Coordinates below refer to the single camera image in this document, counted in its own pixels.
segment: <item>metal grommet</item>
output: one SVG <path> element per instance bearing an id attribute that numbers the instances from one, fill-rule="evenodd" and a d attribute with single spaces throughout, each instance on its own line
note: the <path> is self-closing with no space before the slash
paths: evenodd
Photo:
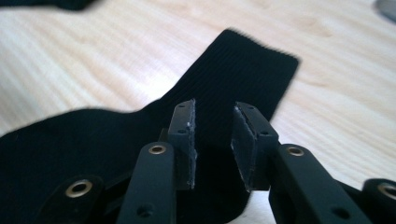
<path id="1" fill-rule="evenodd" d="M 292 156 L 303 156 L 304 152 L 297 147 L 288 147 L 288 152 Z"/>
<path id="2" fill-rule="evenodd" d="M 163 154 L 165 151 L 166 151 L 166 147 L 164 147 L 164 146 L 154 146 L 148 150 L 149 153 L 155 154 L 155 155 Z"/>
<path id="3" fill-rule="evenodd" d="M 388 183 L 381 183 L 378 185 L 378 190 L 385 194 L 387 197 L 390 197 L 393 200 L 396 200 L 396 187 L 388 184 Z"/>
<path id="4" fill-rule="evenodd" d="M 87 179 L 82 179 L 74 182 L 67 188 L 65 194 L 69 198 L 78 198 L 88 193 L 92 189 L 92 182 Z"/>

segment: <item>ribbed knit fabric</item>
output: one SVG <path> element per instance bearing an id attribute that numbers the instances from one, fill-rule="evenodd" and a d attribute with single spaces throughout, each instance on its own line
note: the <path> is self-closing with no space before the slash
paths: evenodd
<path id="1" fill-rule="evenodd" d="M 83 109 L 0 138 L 0 223 L 31 223 L 58 185 L 75 175 L 105 183 L 131 172 L 140 148 L 157 141 L 174 107 L 196 100 L 196 186 L 177 193 L 177 223 L 225 223 L 248 193 L 230 148 L 233 105 L 255 105 L 270 119 L 298 66 L 289 55 L 226 30 L 160 100 L 121 114 Z"/>

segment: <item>wood grain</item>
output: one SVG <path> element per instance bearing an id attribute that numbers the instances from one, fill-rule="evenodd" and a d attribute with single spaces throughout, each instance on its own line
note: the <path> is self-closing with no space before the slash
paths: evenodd
<path id="1" fill-rule="evenodd" d="M 0 135 L 66 111 L 135 111 L 224 29 L 302 59 L 272 121 L 360 188 L 396 179 L 396 25 L 373 1 L 122 1 L 81 12 L 0 8 Z M 237 223 L 275 223 L 265 192 Z"/>

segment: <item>screw hole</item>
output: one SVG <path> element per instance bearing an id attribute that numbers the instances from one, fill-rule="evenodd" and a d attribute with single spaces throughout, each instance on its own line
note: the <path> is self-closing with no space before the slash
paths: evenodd
<path id="1" fill-rule="evenodd" d="M 334 207 L 332 208 L 332 212 L 342 218 L 342 219 L 349 219 L 350 218 L 350 214 L 348 213 L 348 211 L 342 207 Z"/>
<path id="2" fill-rule="evenodd" d="M 387 197 L 396 200 L 396 187 L 388 184 L 388 183 L 382 183 L 380 185 L 378 185 L 378 189 L 379 191 L 381 191 L 381 193 L 385 194 Z"/>
<path id="3" fill-rule="evenodd" d="M 288 152 L 292 156 L 303 156 L 304 155 L 304 152 L 297 147 L 289 147 Z"/>
<path id="4" fill-rule="evenodd" d="M 162 154 L 162 153 L 165 152 L 165 150 L 166 150 L 166 147 L 163 147 L 163 146 L 154 146 L 154 147 L 151 147 L 151 148 L 148 150 L 148 152 L 151 153 L 151 154 Z"/>
<path id="5" fill-rule="evenodd" d="M 69 198 L 78 198 L 90 192 L 91 188 L 91 181 L 83 179 L 76 181 L 72 185 L 70 185 L 69 188 L 67 188 L 65 194 Z"/>
<path id="6" fill-rule="evenodd" d="M 136 214 L 142 218 L 151 217 L 154 215 L 154 206 L 149 203 L 143 204 L 137 208 Z"/>

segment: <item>wooden table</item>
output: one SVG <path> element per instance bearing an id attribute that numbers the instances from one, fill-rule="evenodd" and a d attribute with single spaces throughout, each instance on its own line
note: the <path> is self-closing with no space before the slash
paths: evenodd
<path id="1" fill-rule="evenodd" d="M 225 28 L 298 55 L 273 126 L 361 188 L 396 179 L 396 25 L 373 1 L 122 1 L 0 8 L 0 135 L 66 111 L 160 98 Z M 255 192 L 236 223 L 274 223 Z"/>

